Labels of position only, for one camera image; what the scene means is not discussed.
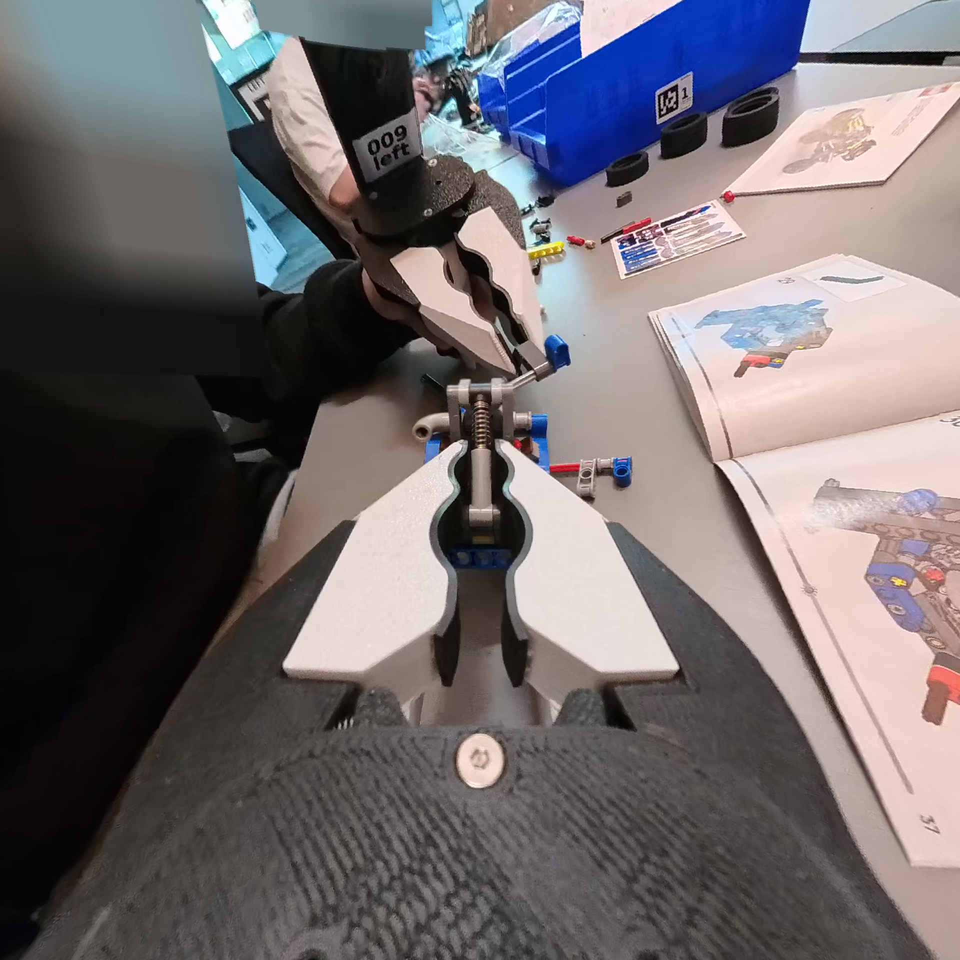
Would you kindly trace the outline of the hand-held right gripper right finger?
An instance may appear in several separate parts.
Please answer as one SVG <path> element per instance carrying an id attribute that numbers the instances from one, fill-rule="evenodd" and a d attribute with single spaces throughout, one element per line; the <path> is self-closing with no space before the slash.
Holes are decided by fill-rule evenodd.
<path id="1" fill-rule="evenodd" d="M 571 692 L 677 679 L 677 656 L 606 518 L 507 441 L 495 450 L 516 538 L 501 628 L 510 683 L 534 691 L 550 724 Z"/>

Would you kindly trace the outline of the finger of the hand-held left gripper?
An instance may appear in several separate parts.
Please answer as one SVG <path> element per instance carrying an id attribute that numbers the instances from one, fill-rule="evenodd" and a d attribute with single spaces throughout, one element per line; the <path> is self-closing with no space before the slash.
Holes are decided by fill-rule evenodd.
<path id="1" fill-rule="evenodd" d="M 525 247 L 492 207 L 469 213 L 456 234 L 462 265 L 486 286 L 492 309 L 516 345 L 545 350 L 542 306 Z"/>
<path id="2" fill-rule="evenodd" d="M 390 264 L 418 303 L 426 330 L 472 368 L 513 375 L 516 365 L 501 331 L 490 290 L 479 278 L 456 268 L 435 247 L 409 247 Z"/>

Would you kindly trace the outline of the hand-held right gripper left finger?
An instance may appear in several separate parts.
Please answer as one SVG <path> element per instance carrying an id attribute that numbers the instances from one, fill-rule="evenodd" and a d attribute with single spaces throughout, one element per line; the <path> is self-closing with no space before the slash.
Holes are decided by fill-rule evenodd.
<path id="1" fill-rule="evenodd" d="M 402 704 L 452 686 L 458 577 L 439 525 L 468 450 L 453 442 L 358 514 L 283 661 L 288 677 L 390 690 Z"/>

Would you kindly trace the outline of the grey lego connector with blue piece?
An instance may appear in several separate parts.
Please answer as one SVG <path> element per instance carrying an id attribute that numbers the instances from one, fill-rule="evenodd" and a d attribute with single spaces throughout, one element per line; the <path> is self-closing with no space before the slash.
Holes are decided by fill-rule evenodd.
<path id="1" fill-rule="evenodd" d="M 541 347 L 534 342 L 522 342 L 513 350 L 512 358 L 518 364 L 518 375 L 507 381 L 506 386 L 511 389 L 550 378 L 571 362 L 568 344 L 555 334 L 547 336 Z"/>

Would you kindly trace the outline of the blue grey lego assembly with spring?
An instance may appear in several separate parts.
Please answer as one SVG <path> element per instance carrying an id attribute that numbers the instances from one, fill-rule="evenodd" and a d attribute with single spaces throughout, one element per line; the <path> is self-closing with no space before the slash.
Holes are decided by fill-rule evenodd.
<path id="1" fill-rule="evenodd" d="M 456 571 L 504 572 L 522 549 L 521 522 L 507 506 L 507 463 L 498 455 L 497 442 L 505 440 L 546 474 L 551 466 L 547 416 L 521 411 L 518 389 L 506 384 L 503 378 L 488 383 L 464 378 L 441 394 L 442 412 L 426 414 L 413 426 L 414 438 L 424 445 L 425 463 L 458 441 L 465 445 L 453 466 L 457 497 L 438 520 L 442 555 Z"/>

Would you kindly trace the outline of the person's left forearm black sleeve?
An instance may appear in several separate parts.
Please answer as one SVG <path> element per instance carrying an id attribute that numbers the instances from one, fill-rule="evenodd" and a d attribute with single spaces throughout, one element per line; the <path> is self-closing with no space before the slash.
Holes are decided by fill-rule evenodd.
<path id="1" fill-rule="evenodd" d="M 257 283 L 267 348 L 261 385 L 268 418 L 315 412 L 323 400 L 368 378 L 417 339 L 403 318 L 378 309 L 367 280 L 359 261 L 336 260 L 315 270 L 300 293 Z"/>

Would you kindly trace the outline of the red grey blue lego subassembly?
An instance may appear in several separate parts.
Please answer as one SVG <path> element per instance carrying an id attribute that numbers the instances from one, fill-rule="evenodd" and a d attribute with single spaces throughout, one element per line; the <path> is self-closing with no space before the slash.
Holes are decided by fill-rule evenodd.
<path id="1" fill-rule="evenodd" d="M 618 489 L 626 489 L 632 485 L 633 458 L 594 458 L 579 462 L 554 462 L 548 467 L 548 473 L 555 478 L 567 478 L 575 482 L 572 489 L 576 496 L 593 501 L 600 478 L 610 478 Z"/>

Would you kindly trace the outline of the lego sticker sheet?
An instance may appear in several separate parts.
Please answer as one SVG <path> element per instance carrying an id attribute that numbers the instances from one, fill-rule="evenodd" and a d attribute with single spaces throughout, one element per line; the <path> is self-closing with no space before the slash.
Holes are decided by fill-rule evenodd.
<path id="1" fill-rule="evenodd" d="M 670 217 L 627 229 L 611 241 L 622 281 L 738 242 L 746 236 L 726 206 L 711 200 Z"/>

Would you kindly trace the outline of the open lego instruction booklet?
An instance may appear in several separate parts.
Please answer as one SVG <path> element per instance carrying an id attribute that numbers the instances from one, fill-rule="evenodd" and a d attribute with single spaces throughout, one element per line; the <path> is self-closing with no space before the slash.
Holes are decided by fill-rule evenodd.
<path id="1" fill-rule="evenodd" d="M 906 858 L 958 868 L 958 296 L 836 254 L 649 322 Z"/>

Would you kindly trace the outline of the closed thin lego booklet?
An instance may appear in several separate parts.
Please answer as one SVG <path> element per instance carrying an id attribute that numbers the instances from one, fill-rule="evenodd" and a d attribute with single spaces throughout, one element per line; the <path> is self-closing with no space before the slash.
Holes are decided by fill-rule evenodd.
<path id="1" fill-rule="evenodd" d="M 807 110 L 727 190 L 747 197 L 881 186 L 958 101 L 954 81 Z"/>

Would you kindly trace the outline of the person's left hand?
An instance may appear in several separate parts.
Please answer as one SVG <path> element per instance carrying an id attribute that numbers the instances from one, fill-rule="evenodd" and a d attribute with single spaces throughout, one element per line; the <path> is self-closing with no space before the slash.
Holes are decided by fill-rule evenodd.
<path id="1" fill-rule="evenodd" d="M 416 335 L 428 341 L 439 355 L 457 358 L 462 357 L 458 347 L 449 343 L 443 336 L 431 330 L 431 328 L 425 324 L 417 307 L 392 295 L 381 292 L 366 269 L 362 270 L 361 279 L 366 299 L 378 315 L 414 330 Z"/>

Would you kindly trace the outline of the clear plastic bag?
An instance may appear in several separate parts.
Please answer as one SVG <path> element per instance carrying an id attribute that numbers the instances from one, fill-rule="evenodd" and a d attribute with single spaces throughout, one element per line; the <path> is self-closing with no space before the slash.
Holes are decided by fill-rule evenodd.
<path id="1" fill-rule="evenodd" d="M 583 2 L 433 2 L 414 62 L 435 85 L 433 114 L 504 142 L 542 109 L 540 88 L 580 58 Z"/>

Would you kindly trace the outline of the blue plastic bin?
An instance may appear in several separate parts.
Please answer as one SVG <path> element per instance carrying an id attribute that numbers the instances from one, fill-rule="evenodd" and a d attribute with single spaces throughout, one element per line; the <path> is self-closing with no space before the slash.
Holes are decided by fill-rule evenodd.
<path id="1" fill-rule="evenodd" d="M 572 186 L 659 141 L 691 113 L 713 113 L 799 60 L 807 1 L 682 1 L 594 52 L 582 21 L 477 78 L 500 137 Z"/>

